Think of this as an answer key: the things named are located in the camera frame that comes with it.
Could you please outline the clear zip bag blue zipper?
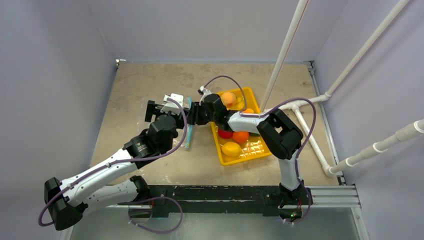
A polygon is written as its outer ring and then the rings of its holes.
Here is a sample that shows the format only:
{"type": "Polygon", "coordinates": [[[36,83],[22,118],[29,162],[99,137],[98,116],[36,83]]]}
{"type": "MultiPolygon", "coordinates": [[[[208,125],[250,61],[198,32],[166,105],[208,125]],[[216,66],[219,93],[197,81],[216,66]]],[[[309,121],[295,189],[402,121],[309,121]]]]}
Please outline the clear zip bag blue zipper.
{"type": "MultiPolygon", "coordinates": [[[[188,97],[187,103],[188,103],[188,107],[190,108],[192,106],[192,103],[193,103],[191,97],[188,97]]],[[[185,143],[185,146],[184,146],[185,149],[189,149],[190,146],[191,146],[192,134],[193,134],[193,125],[189,124],[188,127],[187,127],[186,143],[185,143]]]]}

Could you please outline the orange peach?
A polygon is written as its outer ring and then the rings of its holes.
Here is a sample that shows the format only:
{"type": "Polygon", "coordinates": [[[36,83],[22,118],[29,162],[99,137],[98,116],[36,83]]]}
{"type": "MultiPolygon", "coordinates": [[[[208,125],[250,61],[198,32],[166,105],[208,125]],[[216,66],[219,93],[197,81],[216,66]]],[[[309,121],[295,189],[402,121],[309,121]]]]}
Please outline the orange peach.
{"type": "Polygon", "coordinates": [[[236,97],[236,95],[233,92],[229,92],[229,91],[222,93],[220,95],[220,99],[221,99],[222,103],[227,108],[232,108],[237,103],[237,97],[236,97]]]}

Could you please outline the red apple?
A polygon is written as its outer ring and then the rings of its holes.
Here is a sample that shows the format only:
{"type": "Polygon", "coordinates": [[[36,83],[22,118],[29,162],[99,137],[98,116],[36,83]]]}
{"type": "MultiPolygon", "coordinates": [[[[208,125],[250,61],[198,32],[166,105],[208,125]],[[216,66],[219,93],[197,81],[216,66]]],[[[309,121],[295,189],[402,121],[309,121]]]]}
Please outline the red apple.
{"type": "Polygon", "coordinates": [[[222,139],[231,139],[233,137],[233,132],[222,130],[221,128],[218,128],[217,134],[222,139]]]}

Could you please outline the yellow lemon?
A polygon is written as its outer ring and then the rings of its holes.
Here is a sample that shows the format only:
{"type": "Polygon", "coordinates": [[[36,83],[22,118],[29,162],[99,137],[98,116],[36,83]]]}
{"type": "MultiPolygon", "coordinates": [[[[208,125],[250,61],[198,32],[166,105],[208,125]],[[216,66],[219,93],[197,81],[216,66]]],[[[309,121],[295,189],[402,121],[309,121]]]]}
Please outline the yellow lemon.
{"type": "Polygon", "coordinates": [[[228,157],[236,158],[242,153],[242,148],[238,143],[229,141],[222,145],[221,151],[228,157]]]}

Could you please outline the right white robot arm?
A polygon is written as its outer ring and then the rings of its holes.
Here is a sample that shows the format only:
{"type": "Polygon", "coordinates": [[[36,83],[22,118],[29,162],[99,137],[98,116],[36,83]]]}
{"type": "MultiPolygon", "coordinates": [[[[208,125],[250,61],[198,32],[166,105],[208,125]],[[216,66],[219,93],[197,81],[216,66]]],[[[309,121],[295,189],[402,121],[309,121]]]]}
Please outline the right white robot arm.
{"type": "Polygon", "coordinates": [[[279,200],[283,207],[294,203],[297,209],[302,203],[311,207],[312,193],[305,186],[300,175],[299,157],[308,143],[311,133],[302,130],[280,109],[278,104],[265,113],[244,113],[228,110],[218,94],[205,95],[200,102],[194,102],[185,110],[191,125],[215,123],[228,132],[245,131],[262,137],[267,148],[278,159],[280,170],[279,200]]]}

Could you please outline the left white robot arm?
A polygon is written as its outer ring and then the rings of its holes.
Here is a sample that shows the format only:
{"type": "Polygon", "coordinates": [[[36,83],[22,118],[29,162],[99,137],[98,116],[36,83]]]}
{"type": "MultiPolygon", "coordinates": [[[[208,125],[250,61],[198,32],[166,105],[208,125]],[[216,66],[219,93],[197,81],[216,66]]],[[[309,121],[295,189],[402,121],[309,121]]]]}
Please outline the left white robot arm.
{"type": "Polygon", "coordinates": [[[156,119],[139,135],[133,137],[112,156],[75,176],[59,180],[56,177],[44,183],[44,202],[38,224],[53,225],[62,231],[78,223],[85,215],[113,204],[135,202],[138,205],[149,199],[147,184],[142,177],[124,183],[110,182],[128,173],[164,158],[177,150],[173,140],[178,129],[188,132],[185,110],[176,100],[167,98],[174,109],[153,108],[156,119]]]}

